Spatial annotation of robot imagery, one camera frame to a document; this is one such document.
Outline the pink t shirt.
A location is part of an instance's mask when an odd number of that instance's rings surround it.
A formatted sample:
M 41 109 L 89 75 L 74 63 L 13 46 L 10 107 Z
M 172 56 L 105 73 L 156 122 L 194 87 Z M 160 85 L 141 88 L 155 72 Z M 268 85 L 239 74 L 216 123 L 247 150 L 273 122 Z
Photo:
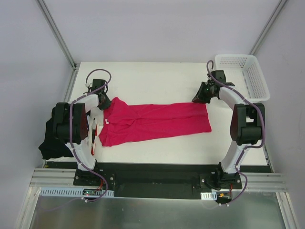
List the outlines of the pink t shirt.
M 103 147 L 212 131 L 205 104 L 128 105 L 118 97 L 103 111 Z

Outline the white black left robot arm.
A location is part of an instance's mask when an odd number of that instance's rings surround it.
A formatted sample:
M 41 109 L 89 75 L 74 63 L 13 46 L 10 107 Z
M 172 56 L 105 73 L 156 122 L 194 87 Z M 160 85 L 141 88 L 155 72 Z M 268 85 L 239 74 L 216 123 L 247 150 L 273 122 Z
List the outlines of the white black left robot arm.
M 96 159 L 89 143 L 89 121 L 91 110 L 104 110 L 111 105 L 107 96 L 108 81 L 93 79 L 89 91 L 80 98 L 68 103 L 59 102 L 52 112 L 53 136 L 64 143 L 76 159 L 78 169 L 86 171 L 84 180 L 91 186 L 100 182 L 101 175 L 94 170 Z

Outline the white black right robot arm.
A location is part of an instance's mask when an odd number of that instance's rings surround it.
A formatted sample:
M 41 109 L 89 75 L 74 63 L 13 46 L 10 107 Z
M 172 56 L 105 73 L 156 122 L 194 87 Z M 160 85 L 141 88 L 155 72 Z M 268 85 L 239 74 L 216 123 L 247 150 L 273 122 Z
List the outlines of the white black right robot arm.
M 239 178 L 240 163 L 251 148 L 260 148 L 265 140 L 264 112 L 262 103 L 251 103 L 226 81 L 223 70 L 208 71 L 208 81 L 201 86 L 192 99 L 193 103 L 208 104 L 216 97 L 233 111 L 230 124 L 231 144 L 224 159 L 205 184 L 213 188 L 226 188 Z

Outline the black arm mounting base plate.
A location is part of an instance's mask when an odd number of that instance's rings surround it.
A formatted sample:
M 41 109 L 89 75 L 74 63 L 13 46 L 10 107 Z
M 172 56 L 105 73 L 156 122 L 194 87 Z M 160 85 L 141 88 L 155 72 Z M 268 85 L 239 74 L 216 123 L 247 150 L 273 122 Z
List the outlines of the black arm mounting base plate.
M 217 165 L 97 163 L 109 191 L 122 198 L 199 199 L 212 188 L 242 189 L 238 173 L 226 176 Z

